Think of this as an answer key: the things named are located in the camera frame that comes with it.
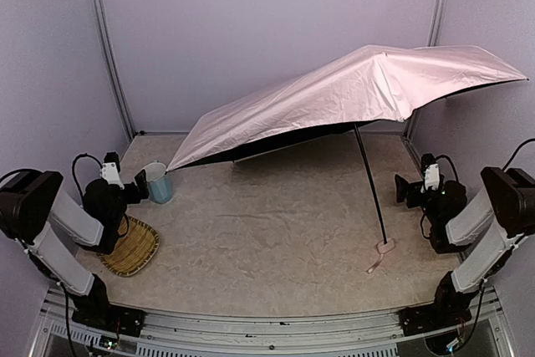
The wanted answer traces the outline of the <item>pink folding umbrella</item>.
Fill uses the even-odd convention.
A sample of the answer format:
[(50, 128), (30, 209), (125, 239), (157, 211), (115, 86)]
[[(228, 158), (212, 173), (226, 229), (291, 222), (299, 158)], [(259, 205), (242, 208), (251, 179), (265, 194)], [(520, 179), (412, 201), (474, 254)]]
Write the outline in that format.
[(479, 46), (366, 45), (207, 112), (167, 170), (239, 161), (379, 120), (405, 122), (439, 99), (527, 79)]

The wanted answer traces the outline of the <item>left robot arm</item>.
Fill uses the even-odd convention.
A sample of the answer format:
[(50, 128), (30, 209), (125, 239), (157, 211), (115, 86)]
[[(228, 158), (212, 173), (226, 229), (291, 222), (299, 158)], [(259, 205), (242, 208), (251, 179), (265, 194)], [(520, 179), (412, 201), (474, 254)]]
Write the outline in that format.
[(57, 171), (29, 168), (10, 171), (1, 178), (1, 230), (19, 242), (36, 267), (59, 281), (74, 303), (79, 323), (110, 326), (141, 312), (113, 305), (104, 281), (79, 263), (59, 239), (58, 230), (87, 251), (111, 254), (127, 234), (127, 207), (149, 196), (144, 176), (130, 184), (91, 181), (77, 203), (64, 189)]

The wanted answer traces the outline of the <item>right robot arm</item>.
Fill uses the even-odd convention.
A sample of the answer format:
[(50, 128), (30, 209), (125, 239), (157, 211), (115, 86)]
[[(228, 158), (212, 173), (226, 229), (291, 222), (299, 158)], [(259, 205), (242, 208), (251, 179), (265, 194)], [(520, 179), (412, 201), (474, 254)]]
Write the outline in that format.
[(397, 202), (422, 211), (421, 231), (438, 254), (467, 252), (466, 259), (439, 282), (432, 303), (406, 315), (438, 322), (468, 313), (471, 301), (525, 237), (534, 233), (534, 180), (521, 169), (486, 166), (482, 186), (469, 198), (458, 180), (433, 174), (409, 182), (395, 176)]

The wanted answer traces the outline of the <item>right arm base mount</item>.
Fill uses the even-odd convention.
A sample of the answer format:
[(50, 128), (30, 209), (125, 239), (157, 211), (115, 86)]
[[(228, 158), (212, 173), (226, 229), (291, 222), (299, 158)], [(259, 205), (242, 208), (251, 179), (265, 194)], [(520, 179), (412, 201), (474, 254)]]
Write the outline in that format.
[(444, 329), (458, 325), (461, 321), (469, 322), (471, 318), (469, 309), (440, 313), (433, 304), (407, 307), (399, 311), (400, 326), (404, 336)]

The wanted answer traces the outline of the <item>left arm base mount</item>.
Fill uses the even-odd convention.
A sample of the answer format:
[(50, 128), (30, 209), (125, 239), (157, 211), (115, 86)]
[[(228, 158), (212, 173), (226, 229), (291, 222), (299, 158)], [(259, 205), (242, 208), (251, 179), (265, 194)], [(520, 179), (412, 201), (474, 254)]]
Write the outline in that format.
[(141, 309), (111, 304), (107, 309), (76, 308), (72, 320), (90, 328), (139, 338), (145, 316)]

